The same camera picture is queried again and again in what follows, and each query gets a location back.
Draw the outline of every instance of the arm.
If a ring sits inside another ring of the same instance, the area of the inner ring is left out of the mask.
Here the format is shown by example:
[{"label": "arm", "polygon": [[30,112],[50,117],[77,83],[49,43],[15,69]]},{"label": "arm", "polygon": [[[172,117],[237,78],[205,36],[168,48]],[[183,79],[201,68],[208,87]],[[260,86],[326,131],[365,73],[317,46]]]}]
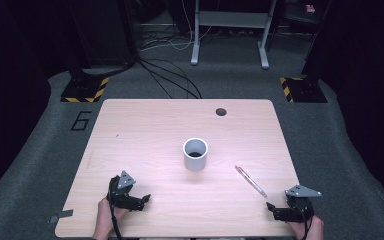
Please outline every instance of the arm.
[{"label": "arm", "polygon": [[[297,222],[286,222],[294,231],[297,239],[302,239],[305,235],[305,224]],[[323,227],[324,222],[319,217],[314,215],[312,219],[308,220],[307,226],[310,226],[310,230],[307,234],[307,240],[323,240]]]},{"label": "arm", "polygon": [[[120,221],[128,211],[128,209],[114,208],[114,216],[117,218],[117,221]],[[92,238],[96,240],[107,240],[113,230],[110,204],[108,200],[104,198],[98,203],[95,232]]]}]

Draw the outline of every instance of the metal bracket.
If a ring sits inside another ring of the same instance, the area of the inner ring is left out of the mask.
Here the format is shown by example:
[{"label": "metal bracket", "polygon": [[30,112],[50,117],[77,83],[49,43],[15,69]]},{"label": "metal bracket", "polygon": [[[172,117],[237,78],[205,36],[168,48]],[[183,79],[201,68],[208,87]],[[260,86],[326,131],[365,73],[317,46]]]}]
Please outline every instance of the metal bracket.
[{"label": "metal bracket", "polygon": [[304,187],[302,185],[296,185],[289,190],[285,190],[285,194],[293,197],[321,197],[321,192]]},{"label": "metal bracket", "polygon": [[133,179],[126,171],[123,170],[120,174],[120,180],[118,181],[117,188],[122,189],[135,183],[135,179]]}]

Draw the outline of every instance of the pen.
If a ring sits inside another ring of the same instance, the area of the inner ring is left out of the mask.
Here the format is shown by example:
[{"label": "pen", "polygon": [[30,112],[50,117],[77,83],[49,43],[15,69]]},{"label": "pen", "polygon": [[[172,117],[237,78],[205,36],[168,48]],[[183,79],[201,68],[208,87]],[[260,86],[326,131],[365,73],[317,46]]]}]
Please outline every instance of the pen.
[{"label": "pen", "polygon": [[254,180],[252,180],[249,177],[249,175],[241,167],[235,166],[235,168],[255,189],[257,189],[257,191],[261,195],[263,195],[265,198],[267,198],[267,194],[264,192],[264,190],[260,186],[258,186],[258,184],[255,183]]}]

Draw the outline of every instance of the gray carpet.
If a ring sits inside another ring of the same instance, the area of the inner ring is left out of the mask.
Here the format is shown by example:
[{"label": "gray carpet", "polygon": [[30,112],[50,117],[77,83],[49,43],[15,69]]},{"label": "gray carpet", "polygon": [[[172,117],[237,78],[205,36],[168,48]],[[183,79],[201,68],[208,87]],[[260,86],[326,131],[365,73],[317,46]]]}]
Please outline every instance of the gray carpet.
[{"label": "gray carpet", "polygon": [[[383,188],[350,142],[335,93],[320,81],[328,103],[288,103],[283,94],[279,78],[300,76],[309,43],[276,38],[268,54],[270,69],[263,70],[258,40],[242,37],[202,43],[198,66],[190,65],[192,46],[183,51],[154,48],[140,55],[175,63],[198,86],[203,98],[271,100],[300,183],[323,193],[312,202],[325,222],[326,239],[384,239]],[[181,73],[169,63],[154,63]],[[164,75],[187,86],[184,79]],[[48,223],[49,217],[64,206],[105,99],[168,98],[139,64],[111,77],[96,103],[60,102],[69,79],[68,73],[49,79],[52,95],[48,107],[0,181],[0,239],[57,239],[56,224]],[[173,98],[187,97],[173,84],[163,80],[161,84]],[[80,111],[91,111],[83,115],[90,118],[86,130],[70,131]]]}]

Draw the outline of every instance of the table leg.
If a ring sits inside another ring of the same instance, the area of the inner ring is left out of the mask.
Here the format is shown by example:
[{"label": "table leg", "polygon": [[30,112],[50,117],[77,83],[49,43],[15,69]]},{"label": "table leg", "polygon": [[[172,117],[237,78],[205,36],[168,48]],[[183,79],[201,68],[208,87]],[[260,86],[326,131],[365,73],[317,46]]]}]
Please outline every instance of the table leg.
[{"label": "table leg", "polygon": [[260,53],[261,66],[263,67],[263,69],[269,69],[269,61],[267,59],[267,53],[266,53],[265,47],[267,42],[267,36],[269,35],[269,31],[270,31],[270,25],[272,22],[276,2],[277,0],[273,0],[270,5],[270,11],[267,16],[266,26],[264,27],[263,37],[261,38],[261,42],[258,42],[258,50]]},{"label": "table leg", "polygon": [[199,56],[199,0],[195,1],[195,40],[193,43],[191,64],[198,64]]}]

